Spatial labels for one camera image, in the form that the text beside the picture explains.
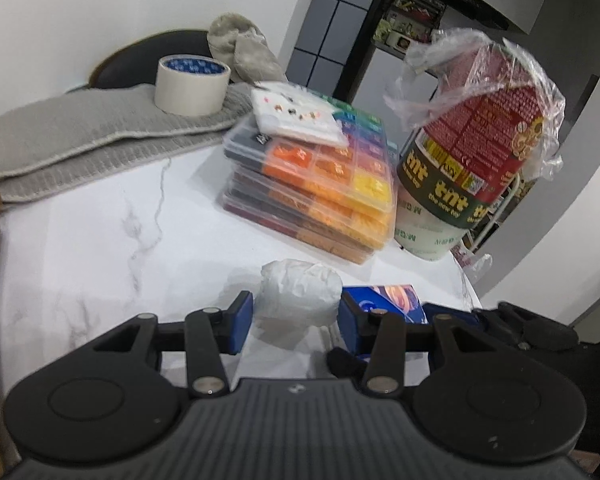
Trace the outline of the white tissue ball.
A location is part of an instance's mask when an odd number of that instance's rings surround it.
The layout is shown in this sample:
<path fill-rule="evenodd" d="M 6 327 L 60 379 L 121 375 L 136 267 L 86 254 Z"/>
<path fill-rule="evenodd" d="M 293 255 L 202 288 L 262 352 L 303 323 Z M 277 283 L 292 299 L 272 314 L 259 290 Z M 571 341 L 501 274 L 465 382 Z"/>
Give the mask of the white tissue ball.
<path fill-rule="evenodd" d="M 329 326 L 336 322 L 342 289 L 339 274 L 321 263 L 272 261 L 262 266 L 253 313 L 259 320 Z"/>

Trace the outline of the blue tissue packet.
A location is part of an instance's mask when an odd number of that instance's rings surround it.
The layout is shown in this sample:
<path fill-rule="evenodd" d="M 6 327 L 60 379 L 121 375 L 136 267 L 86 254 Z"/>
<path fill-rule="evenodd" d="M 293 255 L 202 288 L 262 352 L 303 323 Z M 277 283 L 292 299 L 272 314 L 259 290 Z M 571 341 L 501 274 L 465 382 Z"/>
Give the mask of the blue tissue packet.
<path fill-rule="evenodd" d="M 358 303 L 362 315 L 358 318 L 357 356 L 369 356 L 377 337 L 381 318 L 387 313 L 399 315 L 407 324 L 426 325 L 426 314 L 412 285 L 346 286 Z"/>

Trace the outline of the white bucket under tub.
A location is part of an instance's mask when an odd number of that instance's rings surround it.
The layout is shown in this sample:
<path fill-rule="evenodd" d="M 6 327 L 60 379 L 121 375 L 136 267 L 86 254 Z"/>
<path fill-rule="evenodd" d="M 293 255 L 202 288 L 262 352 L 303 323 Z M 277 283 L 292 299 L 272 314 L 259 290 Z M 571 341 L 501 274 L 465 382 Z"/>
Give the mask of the white bucket under tub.
<path fill-rule="evenodd" d="M 437 261 L 457 245 L 466 233 L 466 230 L 451 226 L 430 214 L 407 190 L 399 188 L 394 239 L 412 255 Z"/>

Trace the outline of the stacked colourful bead boxes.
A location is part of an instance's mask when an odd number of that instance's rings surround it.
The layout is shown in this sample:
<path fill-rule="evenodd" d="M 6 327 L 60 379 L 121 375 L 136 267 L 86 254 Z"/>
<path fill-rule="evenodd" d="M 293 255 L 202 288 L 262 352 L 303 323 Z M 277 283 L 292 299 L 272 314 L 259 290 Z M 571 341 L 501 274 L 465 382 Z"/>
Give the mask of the stacked colourful bead boxes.
<path fill-rule="evenodd" d="M 223 150 L 234 170 L 223 208 L 276 232 L 361 264 L 393 236 L 394 149 L 384 126 L 339 102 L 348 144 L 307 144 L 261 132 L 254 117 L 230 130 Z"/>

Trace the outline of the red tnt snack tub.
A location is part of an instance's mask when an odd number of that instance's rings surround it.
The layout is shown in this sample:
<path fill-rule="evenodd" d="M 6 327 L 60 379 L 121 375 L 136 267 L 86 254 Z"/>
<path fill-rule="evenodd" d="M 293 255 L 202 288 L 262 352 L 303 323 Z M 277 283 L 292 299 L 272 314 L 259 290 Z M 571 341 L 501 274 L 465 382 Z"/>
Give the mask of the red tnt snack tub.
<path fill-rule="evenodd" d="M 403 187 L 442 222 L 467 231 L 521 176 L 562 169 L 566 100 L 523 47 L 477 29 L 437 30 L 406 51 L 385 101 L 413 133 L 398 169 Z"/>

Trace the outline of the white card pack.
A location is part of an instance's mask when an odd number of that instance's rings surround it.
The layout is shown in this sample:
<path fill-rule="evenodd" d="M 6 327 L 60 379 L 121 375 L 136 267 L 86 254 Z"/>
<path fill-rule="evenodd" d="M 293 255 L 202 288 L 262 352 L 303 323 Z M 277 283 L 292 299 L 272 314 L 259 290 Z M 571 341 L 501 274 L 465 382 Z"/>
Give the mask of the white card pack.
<path fill-rule="evenodd" d="M 251 88 L 251 105 L 260 133 L 330 148 L 349 146 L 336 107 L 306 88 L 260 81 Z"/>

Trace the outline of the grey folded mat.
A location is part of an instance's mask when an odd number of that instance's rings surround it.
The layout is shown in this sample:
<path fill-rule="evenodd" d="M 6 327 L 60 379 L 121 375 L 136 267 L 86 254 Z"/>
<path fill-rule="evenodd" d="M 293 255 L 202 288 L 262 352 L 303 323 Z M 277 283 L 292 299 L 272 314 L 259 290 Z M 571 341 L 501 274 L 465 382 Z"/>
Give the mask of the grey folded mat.
<path fill-rule="evenodd" d="M 251 112 L 250 89 L 232 84 L 219 112 L 183 117 L 155 106 L 155 88 L 88 89 L 0 116 L 4 204 L 42 200 L 137 166 L 206 148 Z"/>

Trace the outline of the masking tape roll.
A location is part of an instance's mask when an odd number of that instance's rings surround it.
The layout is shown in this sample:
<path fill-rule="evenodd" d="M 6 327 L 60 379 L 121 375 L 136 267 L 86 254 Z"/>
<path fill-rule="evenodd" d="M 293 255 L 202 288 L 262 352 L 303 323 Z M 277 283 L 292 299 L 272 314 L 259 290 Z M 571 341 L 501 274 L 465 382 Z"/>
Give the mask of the masking tape roll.
<path fill-rule="evenodd" d="M 202 117 L 222 110 L 230 68 L 214 58 L 174 54 L 160 58 L 155 104 L 166 113 Z"/>

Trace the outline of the beige cloth on chair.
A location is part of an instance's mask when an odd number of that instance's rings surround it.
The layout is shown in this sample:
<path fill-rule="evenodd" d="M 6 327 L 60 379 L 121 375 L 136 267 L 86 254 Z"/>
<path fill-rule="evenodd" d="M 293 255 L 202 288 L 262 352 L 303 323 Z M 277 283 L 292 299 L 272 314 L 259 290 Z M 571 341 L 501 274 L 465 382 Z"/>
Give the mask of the beige cloth on chair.
<path fill-rule="evenodd" d="M 240 14 L 225 13 L 216 18 L 209 26 L 207 42 L 212 58 L 230 68 L 233 82 L 287 81 L 263 32 Z"/>

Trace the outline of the black chair backrest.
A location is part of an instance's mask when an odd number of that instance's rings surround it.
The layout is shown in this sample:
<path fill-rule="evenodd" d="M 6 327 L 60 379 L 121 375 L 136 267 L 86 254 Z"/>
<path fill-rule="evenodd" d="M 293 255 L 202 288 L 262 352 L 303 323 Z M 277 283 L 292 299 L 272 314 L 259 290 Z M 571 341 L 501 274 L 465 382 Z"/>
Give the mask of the black chair backrest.
<path fill-rule="evenodd" d="M 88 80 L 90 89 L 125 89 L 138 84 L 154 84 L 160 58 L 174 54 L 210 58 L 208 32 L 177 29 L 160 32 L 129 44 L 105 58 Z"/>

